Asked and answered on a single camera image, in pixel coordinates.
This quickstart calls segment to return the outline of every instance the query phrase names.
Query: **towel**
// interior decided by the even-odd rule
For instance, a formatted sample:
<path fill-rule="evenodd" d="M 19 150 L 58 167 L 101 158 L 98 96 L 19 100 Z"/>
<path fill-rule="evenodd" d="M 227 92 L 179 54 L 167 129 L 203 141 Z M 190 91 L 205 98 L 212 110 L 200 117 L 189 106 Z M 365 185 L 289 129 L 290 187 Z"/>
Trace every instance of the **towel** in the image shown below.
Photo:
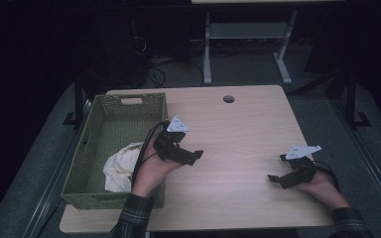
<path fill-rule="evenodd" d="M 131 191 L 131 177 L 143 143 L 131 143 L 111 156 L 104 165 L 104 188 L 108 191 Z"/>

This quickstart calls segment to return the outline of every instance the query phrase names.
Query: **table top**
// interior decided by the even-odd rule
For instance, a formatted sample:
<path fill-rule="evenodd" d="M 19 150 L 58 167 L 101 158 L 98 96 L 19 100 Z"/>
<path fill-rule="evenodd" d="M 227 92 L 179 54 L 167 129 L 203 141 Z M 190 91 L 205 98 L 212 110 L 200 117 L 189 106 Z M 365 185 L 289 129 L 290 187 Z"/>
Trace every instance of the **table top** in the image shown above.
<path fill-rule="evenodd" d="M 191 166 L 171 172 L 165 207 L 154 209 L 149 231 L 331 225 L 326 208 L 308 194 L 281 189 L 267 175 L 291 171 L 280 160 L 306 141 L 280 86 L 227 86 L 110 91 L 109 95 L 166 92 L 169 119 L 190 127 L 181 147 L 204 150 Z M 225 103 L 223 97 L 234 97 Z M 61 231 L 108 232 L 120 210 L 68 205 Z"/>
<path fill-rule="evenodd" d="M 314 2 L 341 2 L 345 0 L 191 0 L 193 4 L 220 4 L 220 3 L 314 3 Z"/>

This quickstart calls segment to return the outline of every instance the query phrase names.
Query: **plastic basket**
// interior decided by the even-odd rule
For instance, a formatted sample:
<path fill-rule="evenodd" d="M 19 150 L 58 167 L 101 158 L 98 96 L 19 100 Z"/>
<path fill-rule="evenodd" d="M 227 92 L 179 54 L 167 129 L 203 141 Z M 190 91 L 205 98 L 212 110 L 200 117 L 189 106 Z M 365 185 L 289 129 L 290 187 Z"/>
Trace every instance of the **plastic basket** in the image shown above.
<path fill-rule="evenodd" d="M 119 209 L 130 192 L 104 189 L 103 167 L 130 143 L 167 120 L 165 93 L 96 96 L 76 147 L 61 197 L 77 209 Z M 164 205 L 162 183 L 153 192 L 156 208 Z"/>

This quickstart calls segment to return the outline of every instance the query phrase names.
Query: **plaid sleeve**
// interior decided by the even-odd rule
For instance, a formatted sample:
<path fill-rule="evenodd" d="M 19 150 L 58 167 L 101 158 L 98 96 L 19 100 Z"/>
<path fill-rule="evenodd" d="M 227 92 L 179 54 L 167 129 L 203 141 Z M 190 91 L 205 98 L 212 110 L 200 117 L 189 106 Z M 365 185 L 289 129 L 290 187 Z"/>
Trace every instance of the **plaid sleeve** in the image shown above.
<path fill-rule="evenodd" d="M 113 237 L 144 237 L 153 206 L 154 199 L 129 194 Z"/>
<path fill-rule="evenodd" d="M 336 229 L 336 234 L 332 237 L 373 237 L 358 210 L 342 207 L 333 210 L 331 215 Z"/>

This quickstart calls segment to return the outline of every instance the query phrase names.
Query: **person's right hand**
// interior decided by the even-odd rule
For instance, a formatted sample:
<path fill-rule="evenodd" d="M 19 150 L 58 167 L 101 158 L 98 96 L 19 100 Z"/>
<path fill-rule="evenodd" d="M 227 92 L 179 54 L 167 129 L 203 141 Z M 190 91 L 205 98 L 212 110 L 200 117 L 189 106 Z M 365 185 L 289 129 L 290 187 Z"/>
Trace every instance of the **person's right hand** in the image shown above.
<path fill-rule="evenodd" d="M 180 168 L 183 164 L 163 161 L 154 149 L 155 139 L 151 139 L 145 151 L 143 160 L 146 160 L 138 171 L 137 178 L 132 186 L 132 193 L 142 197 L 151 195 L 151 191 L 166 178 L 171 171 Z"/>
<path fill-rule="evenodd" d="M 300 183 L 294 186 L 294 188 L 310 193 L 317 200 L 324 203 L 329 210 L 350 206 L 324 172 L 316 172 L 311 182 Z"/>

